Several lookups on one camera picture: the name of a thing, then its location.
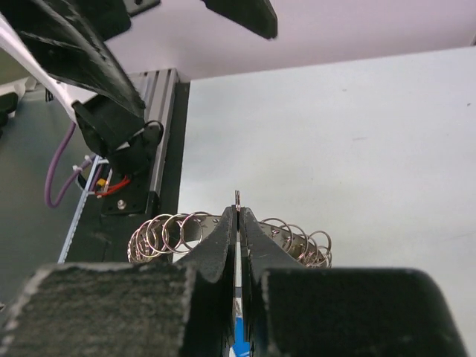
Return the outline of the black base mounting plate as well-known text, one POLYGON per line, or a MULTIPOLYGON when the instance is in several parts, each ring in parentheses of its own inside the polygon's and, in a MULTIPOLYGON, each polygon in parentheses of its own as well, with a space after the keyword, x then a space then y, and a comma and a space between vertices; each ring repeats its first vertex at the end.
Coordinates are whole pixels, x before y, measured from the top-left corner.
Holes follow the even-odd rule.
POLYGON ((139 117, 102 95, 73 105, 91 163, 105 162, 65 262, 126 262, 134 231, 177 207, 189 86, 174 69, 134 74, 132 82, 145 104, 139 117))

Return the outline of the silver key with blue tag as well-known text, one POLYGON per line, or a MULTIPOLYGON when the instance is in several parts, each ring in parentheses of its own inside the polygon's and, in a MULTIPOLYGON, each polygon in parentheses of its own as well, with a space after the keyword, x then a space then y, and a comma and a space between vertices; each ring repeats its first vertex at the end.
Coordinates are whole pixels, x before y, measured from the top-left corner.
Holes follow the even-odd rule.
POLYGON ((235 190, 234 196, 235 196, 235 209, 236 209, 237 213, 240 213, 240 211, 241 211, 241 195, 240 195, 240 192, 238 190, 235 190))

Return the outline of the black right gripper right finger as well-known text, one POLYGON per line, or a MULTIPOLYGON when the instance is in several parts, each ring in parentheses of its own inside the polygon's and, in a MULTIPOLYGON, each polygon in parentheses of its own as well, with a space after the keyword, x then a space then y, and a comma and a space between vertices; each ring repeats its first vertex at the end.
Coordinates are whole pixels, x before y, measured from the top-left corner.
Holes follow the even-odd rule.
POLYGON ((408 268, 307 268, 239 212, 253 356, 466 356, 439 286, 408 268))

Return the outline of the metal band with key rings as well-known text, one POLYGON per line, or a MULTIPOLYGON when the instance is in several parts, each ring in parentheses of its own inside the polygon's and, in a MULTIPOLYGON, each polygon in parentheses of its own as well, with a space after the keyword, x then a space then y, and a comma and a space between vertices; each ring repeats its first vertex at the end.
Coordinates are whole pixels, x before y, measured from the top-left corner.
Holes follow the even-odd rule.
MULTIPOLYGON (((180 260, 207 239, 221 219, 204 211, 160 214, 143 222, 131 235, 126 255, 131 263, 148 263, 166 257, 180 260)), ((332 238, 322 230, 308 234, 298 225, 275 217, 262 219, 258 225, 282 250, 307 268, 332 266, 332 238)))

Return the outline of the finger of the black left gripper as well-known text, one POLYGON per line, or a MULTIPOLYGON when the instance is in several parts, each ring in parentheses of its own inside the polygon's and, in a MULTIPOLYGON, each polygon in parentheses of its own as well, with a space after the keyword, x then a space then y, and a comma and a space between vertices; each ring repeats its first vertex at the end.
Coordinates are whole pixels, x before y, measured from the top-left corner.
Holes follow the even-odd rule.
POLYGON ((2 1, 1 14, 40 67, 128 111, 145 105, 105 41, 131 27, 123 1, 2 1))
POLYGON ((268 0, 204 0, 208 10, 264 38, 278 35, 277 14, 268 0))

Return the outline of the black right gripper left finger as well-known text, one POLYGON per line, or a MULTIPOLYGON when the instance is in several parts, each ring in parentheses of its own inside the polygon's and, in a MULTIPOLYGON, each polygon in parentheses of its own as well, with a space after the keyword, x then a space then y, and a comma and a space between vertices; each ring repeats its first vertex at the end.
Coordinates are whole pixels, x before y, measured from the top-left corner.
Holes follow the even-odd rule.
POLYGON ((234 342, 237 213, 176 263, 66 263, 7 311, 3 356, 226 356, 234 342))

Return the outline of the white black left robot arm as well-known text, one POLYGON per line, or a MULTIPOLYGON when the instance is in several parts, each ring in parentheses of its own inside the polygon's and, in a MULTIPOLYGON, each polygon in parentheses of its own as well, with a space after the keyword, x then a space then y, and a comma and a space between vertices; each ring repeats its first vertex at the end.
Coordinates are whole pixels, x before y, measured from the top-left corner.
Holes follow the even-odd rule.
POLYGON ((1 47, 79 126, 89 149, 130 176, 150 166, 158 138, 143 137, 145 102, 106 41, 155 1, 3 1, 1 47))

